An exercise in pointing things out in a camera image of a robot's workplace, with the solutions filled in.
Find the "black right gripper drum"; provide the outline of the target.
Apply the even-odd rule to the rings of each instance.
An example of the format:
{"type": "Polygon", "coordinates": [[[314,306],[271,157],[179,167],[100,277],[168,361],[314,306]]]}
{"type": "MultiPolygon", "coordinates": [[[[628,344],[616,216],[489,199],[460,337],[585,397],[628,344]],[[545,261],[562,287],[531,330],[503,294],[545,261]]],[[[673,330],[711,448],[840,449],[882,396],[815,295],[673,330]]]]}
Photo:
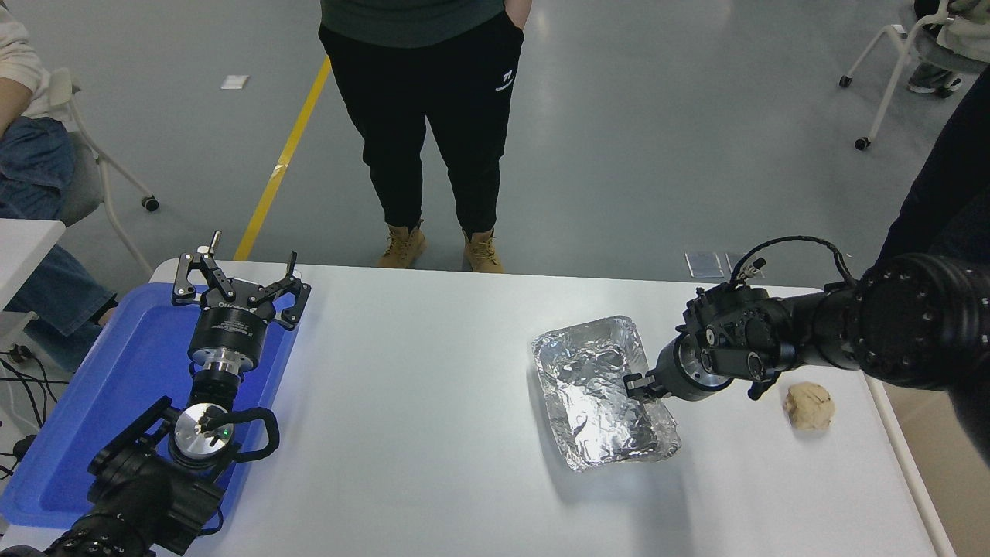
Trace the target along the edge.
{"type": "Polygon", "coordinates": [[[699,388],[694,377],[696,373],[699,373],[699,362],[685,334],[679,335],[661,350],[654,368],[654,376],[669,396],[690,402],[699,399],[699,388]]]}

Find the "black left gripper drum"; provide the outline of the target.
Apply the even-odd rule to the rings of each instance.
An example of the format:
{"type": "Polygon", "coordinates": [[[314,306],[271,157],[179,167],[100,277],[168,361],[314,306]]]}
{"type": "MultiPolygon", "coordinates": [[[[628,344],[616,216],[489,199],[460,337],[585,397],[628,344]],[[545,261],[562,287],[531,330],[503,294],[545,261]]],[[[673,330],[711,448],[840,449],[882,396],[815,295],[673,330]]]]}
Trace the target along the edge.
{"type": "Polygon", "coordinates": [[[208,364],[226,357],[236,364],[259,364],[275,304],[251,307],[245,301],[226,301],[219,289],[203,293],[201,314],[189,344],[189,359],[208,364]]]}

